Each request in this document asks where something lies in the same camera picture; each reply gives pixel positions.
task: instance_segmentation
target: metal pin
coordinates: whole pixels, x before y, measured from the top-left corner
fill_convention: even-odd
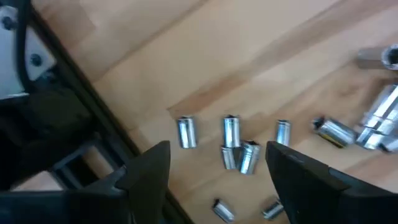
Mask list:
[[[378,149],[384,136],[390,135],[397,121],[398,86],[388,85],[359,123],[357,144],[365,149]]]
[[[398,44],[362,49],[357,59],[359,68],[398,70]]]
[[[223,119],[224,126],[224,147],[240,147],[241,140],[239,135],[239,118],[227,115]]]
[[[278,120],[276,142],[289,146],[290,140],[290,122],[284,119]]]
[[[264,216],[264,218],[266,220],[273,220],[274,218],[276,218],[276,216],[278,216],[279,214],[281,214],[284,211],[284,206],[280,203],[279,200],[277,200],[276,202],[274,202],[270,207],[266,208],[263,212],[262,215]]]
[[[197,146],[195,122],[192,116],[182,116],[177,120],[180,146],[191,149]]]
[[[319,136],[337,147],[342,148],[355,142],[355,131],[334,119],[322,116],[314,119],[312,124]]]
[[[226,223],[232,223],[235,220],[235,214],[230,207],[221,199],[216,199],[213,205],[213,211]]]
[[[251,175],[256,169],[259,160],[261,146],[255,141],[243,142],[243,152],[239,170],[242,174]]]

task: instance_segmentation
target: wooden surface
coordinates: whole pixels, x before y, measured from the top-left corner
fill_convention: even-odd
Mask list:
[[[392,72],[359,70],[364,47],[398,42],[396,0],[35,0],[96,91],[145,151],[172,144],[169,187],[195,223],[260,215],[275,190],[262,150],[257,172],[223,169],[221,118],[238,114],[242,138],[265,145],[275,121],[292,123],[291,147],[398,192],[398,155],[337,149],[310,121],[356,124]],[[197,119],[197,149],[179,148],[175,118]],[[287,223],[283,215],[275,223]]]

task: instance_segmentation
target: stacked metal cylinders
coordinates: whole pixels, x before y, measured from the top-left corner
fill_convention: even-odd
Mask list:
[[[358,52],[357,64],[363,69],[398,70],[398,44],[362,49]]]
[[[236,169],[235,152],[241,146],[239,118],[227,115],[223,118],[223,140],[221,154],[225,169]]]
[[[377,149],[382,139],[390,135],[397,121],[398,86],[388,85],[359,123],[357,144],[366,149]]]
[[[251,175],[256,169],[259,160],[261,146],[255,141],[244,141],[239,171],[242,174]]]
[[[290,122],[284,119],[280,119],[277,122],[277,131],[275,140],[277,143],[281,143],[285,146],[289,146],[290,141]]]
[[[315,132],[317,132],[319,136],[337,147],[342,148],[355,143],[355,131],[335,119],[322,116],[314,119],[312,124]]]
[[[192,149],[197,146],[195,121],[192,116],[182,116],[177,120],[178,139],[183,149]]]

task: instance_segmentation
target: black metal frame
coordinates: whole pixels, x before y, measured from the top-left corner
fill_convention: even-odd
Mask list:
[[[14,1],[1,0],[1,2],[5,5],[15,5]],[[108,107],[95,92],[83,72],[74,63],[55,34],[35,10],[32,12],[29,25],[35,29],[36,33],[46,43],[53,56],[56,58],[57,70],[60,71],[60,73],[57,74],[57,78],[62,79],[62,82],[66,83],[68,88],[73,90],[74,94],[76,94],[95,121],[95,136],[93,136],[93,139],[88,140],[87,145],[91,145],[92,141],[99,141],[100,143],[98,145],[103,146],[99,147],[99,150],[115,170],[126,164],[133,157],[141,155],[138,147],[132,142],[126,131],[113,116],[112,112],[110,112]],[[65,188],[79,189],[82,187],[81,181],[73,181],[76,179],[76,175],[73,173],[73,169],[65,166],[65,164],[70,164],[70,162],[73,161],[73,166],[85,166],[84,162],[79,162],[79,160],[81,160],[79,158],[86,150],[87,147],[83,145],[81,149],[77,149],[74,153],[63,158],[53,166],[51,170],[52,174]],[[93,176],[94,174],[85,174],[88,182],[90,182],[89,179]],[[170,190],[166,192],[163,215],[166,219],[173,220],[174,223],[193,223]]]

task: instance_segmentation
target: upright cylinder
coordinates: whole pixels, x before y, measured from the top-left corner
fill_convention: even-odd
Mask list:
[[[239,170],[242,174],[251,175],[256,169],[259,160],[261,146],[255,141],[244,141],[243,152]]]
[[[223,119],[224,145],[223,147],[234,148],[241,146],[239,132],[239,117],[227,115]]]
[[[398,44],[362,49],[358,52],[357,64],[362,69],[398,70]]]
[[[322,116],[314,119],[312,124],[319,136],[339,148],[355,143],[355,131],[335,119]]]
[[[193,116],[182,116],[177,120],[178,138],[183,149],[196,148],[197,138]]]
[[[237,148],[221,147],[221,155],[223,156],[225,169],[236,169],[235,150],[237,150]]]
[[[284,119],[280,119],[277,122],[276,138],[277,143],[281,143],[285,146],[289,146],[290,141],[290,122]]]

